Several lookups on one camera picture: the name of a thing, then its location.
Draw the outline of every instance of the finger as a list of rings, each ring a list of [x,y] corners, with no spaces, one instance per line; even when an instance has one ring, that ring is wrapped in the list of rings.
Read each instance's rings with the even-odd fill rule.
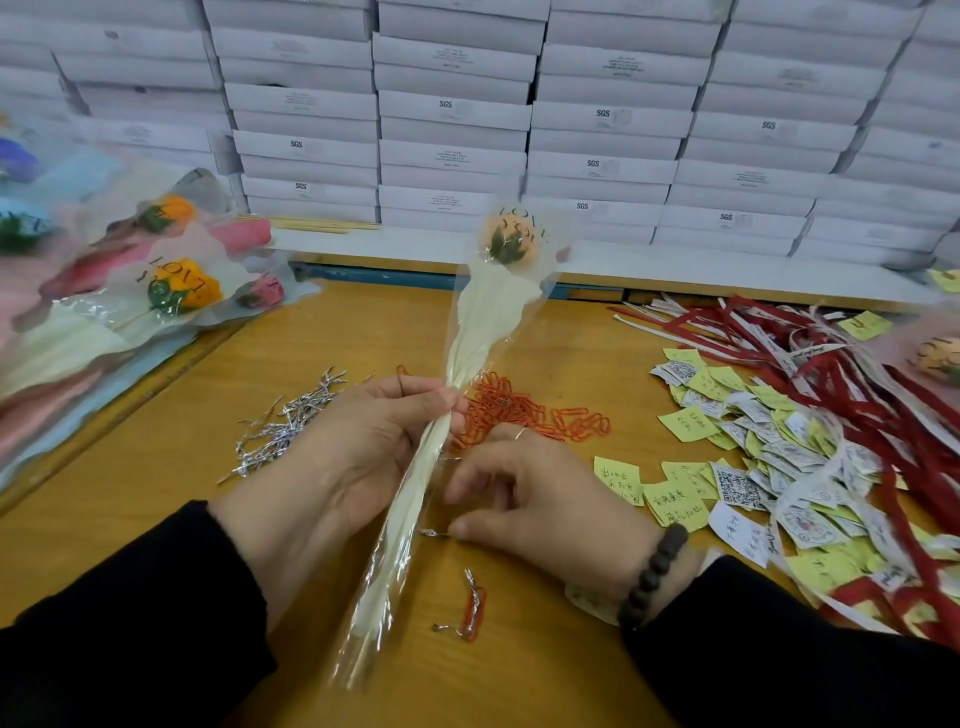
[[[403,429],[423,426],[453,409],[460,393],[444,387],[390,402],[389,417]]]
[[[471,511],[451,523],[448,532],[457,541],[516,552],[518,513],[489,509]]]
[[[484,443],[467,453],[446,486],[447,503],[462,502],[467,496],[479,495],[491,475],[507,475],[516,479],[520,463],[514,443]]]

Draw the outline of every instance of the stacked boxes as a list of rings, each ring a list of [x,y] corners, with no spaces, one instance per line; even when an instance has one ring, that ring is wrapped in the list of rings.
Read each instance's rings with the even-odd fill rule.
[[[379,4],[373,75],[385,225],[475,231],[497,193],[519,192],[549,2],[460,6]]]
[[[729,9],[554,0],[525,199],[568,210],[586,239],[650,243]]]
[[[667,208],[708,208],[687,219],[725,229],[700,245],[789,255],[919,17],[858,0],[739,0]],[[661,225],[655,242],[694,243]]]
[[[377,222],[371,7],[204,0],[250,211]]]

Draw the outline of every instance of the paper label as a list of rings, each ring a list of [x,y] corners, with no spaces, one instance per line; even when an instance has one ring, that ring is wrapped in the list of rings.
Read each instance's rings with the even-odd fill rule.
[[[708,522],[713,532],[730,548],[761,569],[767,568],[769,550],[765,526],[740,515],[724,502],[713,506]]]
[[[643,486],[640,484],[640,468],[606,457],[593,458],[593,474],[608,488],[632,505],[643,505]]]
[[[660,415],[657,419],[682,443],[703,440],[720,431],[699,407],[687,407],[673,414]]]

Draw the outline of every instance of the yellow sticky note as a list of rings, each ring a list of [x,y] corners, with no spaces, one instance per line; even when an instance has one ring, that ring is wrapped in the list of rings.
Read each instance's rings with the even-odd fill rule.
[[[700,475],[700,470],[705,465],[706,463],[660,463],[660,468],[669,482],[676,483],[685,489],[692,487],[701,498],[718,500],[719,494],[716,487]]]
[[[864,311],[859,316],[841,321],[837,326],[857,341],[870,341],[875,336],[889,331],[893,322],[877,316],[873,311]]]
[[[680,412],[657,417],[682,443],[693,443],[719,432],[700,407],[687,407]]]
[[[686,387],[678,387],[676,384],[670,384],[668,386],[670,387],[670,397],[673,398],[674,402],[680,406],[683,406],[684,397],[686,397],[686,393],[690,390],[688,390]]]
[[[707,371],[714,379],[723,384],[727,389],[733,389],[736,392],[746,392],[747,385],[740,375],[733,370],[733,367],[707,367]]]
[[[753,430],[750,430],[747,433],[747,452],[749,452],[753,457],[759,457],[763,452],[763,441],[756,436]]]
[[[636,465],[594,457],[593,474],[627,502],[643,505],[643,485],[640,483],[640,468]]]
[[[756,398],[770,407],[770,409],[784,409],[787,411],[797,409],[797,404],[793,400],[786,395],[782,395],[769,384],[764,384],[762,387],[754,386],[753,384],[748,384],[747,386]]]
[[[790,570],[810,589],[829,594],[844,584],[859,579],[860,567],[847,554],[818,550],[803,551],[797,556],[787,556]]]
[[[670,361],[685,361],[697,369],[704,369],[707,366],[707,362],[701,358],[700,352],[696,349],[664,349],[663,355]]]
[[[960,293],[960,271],[927,271],[933,282],[948,293]]]
[[[710,376],[706,368],[697,372],[696,376],[686,383],[686,386],[712,400],[727,401],[730,398],[730,390]]]
[[[710,512],[704,502],[685,492],[677,483],[667,480],[665,483],[645,486],[643,495],[664,528],[672,523],[682,523],[687,531],[692,532],[707,525]]]
[[[737,449],[740,447],[736,441],[723,430],[720,430],[715,435],[710,435],[707,439],[720,449]]]

